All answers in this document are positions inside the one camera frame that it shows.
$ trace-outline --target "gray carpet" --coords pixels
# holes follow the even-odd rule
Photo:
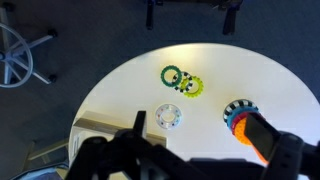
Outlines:
[[[19,173],[30,141],[41,148],[68,137],[77,109],[100,79],[160,47],[212,42],[254,50],[286,66],[320,98],[320,1],[247,0],[234,36],[221,34],[225,13],[207,4],[156,7],[154,30],[148,31],[142,0],[12,2],[12,27],[25,38],[41,37],[51,27],[58,31],[58,38],[32,52],[35,67],[59,79],[45,85],[33,77],[19,88],[0,89],[0,179]]]

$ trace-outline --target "round white table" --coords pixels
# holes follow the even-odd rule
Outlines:
[[[166,87],[160,74],[168,65],[200,77],[202,94],[191,99]],[[170,46],[124,63],[92,89],[74,123],[92,111],[116,117],[107,123],[132,127],[137,111],[146,110],[147,132],[167,137],[167,148],[184,160],[245,158],[262,164],[253,148],[240,144],[222,119],[225,107],[237,99],[253,101],[278,130],[314,145],[320,139],[319,103],[297,76],[266,56],[221,44]],[[182,112],[183,120],[174,129],[156,123],[155,112],[163,104],[173,104]],[[71,129],[70,142],[73,136]]]

